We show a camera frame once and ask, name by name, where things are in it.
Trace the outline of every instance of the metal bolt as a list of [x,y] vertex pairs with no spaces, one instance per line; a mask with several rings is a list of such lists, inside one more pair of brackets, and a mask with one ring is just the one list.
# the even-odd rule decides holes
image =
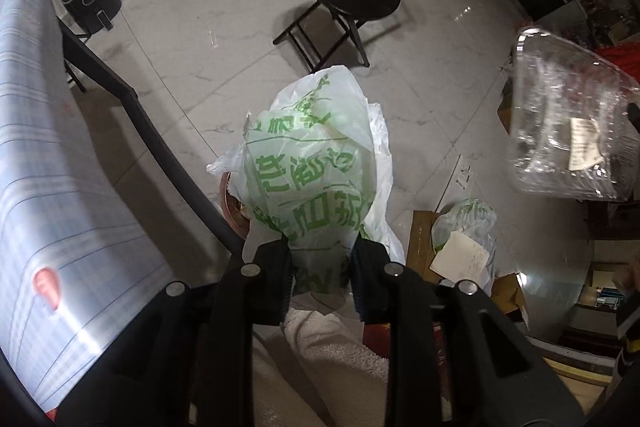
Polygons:
[[458,289],[462,293],[466,293],[467,295],[473,295],[478,291],[478,285],[473,281],[465,279],[458,283]]
[[398,277],[399,275],[402,275],[403,271],[404,267],[400,263],[385,264],[385,273],[391,277]]
[[260,267],[255,263],[245,264],[241,267],[240,273],[245,277],[256,277],[260,274]]
[[169,283],[164,290],[170,297],[177,297],[178,295],[182,295],[184,293],[185,286],[180,281],[174,281],[172,283]]

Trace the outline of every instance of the tile floor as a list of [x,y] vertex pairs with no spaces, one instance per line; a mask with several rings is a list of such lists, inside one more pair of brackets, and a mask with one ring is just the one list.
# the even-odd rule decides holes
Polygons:
[[[89,47],[140,96],[168,146],[207,196],[216,155],[242,140],[248,111],[306,74],[288,42],[271,41],[312,0],[123,0],[111,32]],[[387,219],[408,243],[412,210],[434,210],[459,153],[474,161],[474,193],[498,214],[498,272],[521,271],[530,329],[553,336],[590,263],[575,201],[524,196],[506,179],[508,136],[496,109],[522,16],[510,0],[402,0],[363,28],[370,68],[344,45],[331,64],[351,68],[382,105],[394,161]],[[326,12],[306,24],[320,43],[337,30]],[[90,80],[74,90],[114,186],[175,267],[202,284],[220,277],[222,246],[177,194],[116,99]]]

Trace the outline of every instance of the trash bag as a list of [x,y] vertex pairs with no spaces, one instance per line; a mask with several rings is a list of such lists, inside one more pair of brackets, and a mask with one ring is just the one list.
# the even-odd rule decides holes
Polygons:
[[341,295],[359,232],[404,263],[384,219],[392,185],[386,124],[347,68],[334,66],[287,86],[270,110],[247,120],[244,142],[207,170],[230,171],[228,190],[252,219],[289,239],[296,293]]
[[488,282],[482,287],[489,296],[495,277],[495,241],[489,235],[489,231],[496,221],[497,216],[489,205],[480,200],[469,199],[454,204],[450,211],[436,219],[431,227],[431,242],[436,252],[444,248],[451,232],[458,230],[489,253],[489,260],[485,266]]

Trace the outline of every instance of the clear plastic container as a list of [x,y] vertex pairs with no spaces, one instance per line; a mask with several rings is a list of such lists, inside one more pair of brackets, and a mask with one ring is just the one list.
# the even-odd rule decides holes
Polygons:
[[[620,68],[539,28],[514,49],[511,179],[525,192],[579,200],[625,201],[638,172],[640,136],[626,117],[638,83]],[[599,130],[594,165],[570,170],[572,120]]]

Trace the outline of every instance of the white paper card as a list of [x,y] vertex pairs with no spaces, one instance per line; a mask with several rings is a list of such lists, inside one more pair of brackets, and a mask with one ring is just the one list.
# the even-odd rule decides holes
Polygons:
[[430,268],[451,282],[470,279],[479,286],[486,283],[482,270],[489,261],[489,253],[473,239],[454,230],[449,240],[433,259]]
[[571,118],[571,152],[569,170],[581,171],[600,163],[603,158],[598,149],[600,128],[598,122],[586,118]]

